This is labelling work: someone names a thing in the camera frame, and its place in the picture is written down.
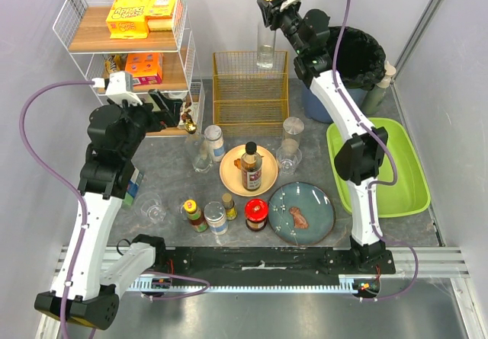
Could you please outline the white lid spice jar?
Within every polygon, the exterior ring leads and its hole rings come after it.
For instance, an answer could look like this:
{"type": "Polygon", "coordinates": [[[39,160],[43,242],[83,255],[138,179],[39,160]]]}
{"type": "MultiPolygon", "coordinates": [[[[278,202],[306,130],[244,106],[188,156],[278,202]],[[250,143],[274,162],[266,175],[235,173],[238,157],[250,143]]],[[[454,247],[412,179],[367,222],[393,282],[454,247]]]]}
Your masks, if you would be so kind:
{"type": "Polygon", "coordinates": [[[226,153],[222,129],[218,125],[210,125],[205,129],[204,136],[210,147],[212,160],[214,162],[221,162],[226,153]]]}

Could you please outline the dark soy sauce bottle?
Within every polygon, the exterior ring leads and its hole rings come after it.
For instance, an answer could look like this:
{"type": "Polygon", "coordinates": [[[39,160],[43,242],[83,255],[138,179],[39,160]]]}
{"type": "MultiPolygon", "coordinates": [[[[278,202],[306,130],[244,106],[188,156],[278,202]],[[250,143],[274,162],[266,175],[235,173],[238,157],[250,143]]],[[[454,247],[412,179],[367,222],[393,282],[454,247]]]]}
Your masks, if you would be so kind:
{"type": "Polygon", "coordinates": [[[240,158],[242,185],[249,191],[260,188],[262,184],[262,157],[255,142],[247,142],[245,152],[240,158]]]}

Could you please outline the glass oil bottle gold spout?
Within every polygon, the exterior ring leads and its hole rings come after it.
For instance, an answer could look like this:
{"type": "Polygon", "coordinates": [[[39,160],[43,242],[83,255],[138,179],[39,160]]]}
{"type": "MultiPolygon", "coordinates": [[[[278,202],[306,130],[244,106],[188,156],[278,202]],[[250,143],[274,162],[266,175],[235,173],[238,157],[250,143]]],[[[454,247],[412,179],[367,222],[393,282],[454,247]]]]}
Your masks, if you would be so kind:
{"type": "Polygon", "coordinates": [[[261,19],[258,24],[257,34],[256,65],[259,68],[271,69],[273,67],[275,54],[275,37],[275,32],[264,27],[263,21],[261,19]]]}

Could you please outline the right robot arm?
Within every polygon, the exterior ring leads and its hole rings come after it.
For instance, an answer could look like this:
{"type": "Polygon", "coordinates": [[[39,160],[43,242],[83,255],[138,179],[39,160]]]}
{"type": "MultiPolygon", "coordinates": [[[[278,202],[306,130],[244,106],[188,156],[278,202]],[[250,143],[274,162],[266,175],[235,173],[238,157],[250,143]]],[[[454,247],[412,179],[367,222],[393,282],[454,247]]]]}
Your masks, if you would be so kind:
{"type": "Polygon", "coordinates": [[[359,271],[387,271],[393,257],[383,240],[377,215],[376,186],[388,156],[388,133],[376,128],[347,92],[329,55],[329,16],[319,9],[300,15],[300,0],[258,0],[263,24],[281,30],[293,47],[294,71],[332,117],[343,145],[335,156],[337,175],[346,182],[352,205],[351,248],[343,264],[359,271]]]}

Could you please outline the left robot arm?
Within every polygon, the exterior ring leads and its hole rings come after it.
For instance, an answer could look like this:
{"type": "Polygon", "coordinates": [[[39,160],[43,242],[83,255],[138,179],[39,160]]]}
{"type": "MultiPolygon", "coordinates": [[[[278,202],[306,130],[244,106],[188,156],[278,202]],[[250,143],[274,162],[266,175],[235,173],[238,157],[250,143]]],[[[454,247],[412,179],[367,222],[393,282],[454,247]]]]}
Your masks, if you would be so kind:
{"type": "Polygon", "coordinates": [[[140,274],[165,265],[163,238],[140,234],[128,252],[101,269],[111,226],[135,171],[131,159],[145,135],[162,128],[153,106],[132,91],[107,96],[108,104],[89,117],[91,142],[75,190],[78,215],[62,269],[34,301],[34,308],[51,318],[98,330],[111,326],[122,295],[140,274]]]}

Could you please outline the tall clear jar silver lid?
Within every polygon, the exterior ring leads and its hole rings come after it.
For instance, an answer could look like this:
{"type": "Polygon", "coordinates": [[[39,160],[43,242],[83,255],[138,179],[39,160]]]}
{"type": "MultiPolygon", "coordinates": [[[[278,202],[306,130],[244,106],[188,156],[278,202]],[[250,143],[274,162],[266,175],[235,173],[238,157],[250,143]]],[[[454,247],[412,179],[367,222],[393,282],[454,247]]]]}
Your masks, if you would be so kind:
{"type": "Polygon", "coordinates": [[[283,122],[281,145],[286,151],[295,152],[299,148],[303,131],[304,123],[298,117],[288,117],[283,122]]]}

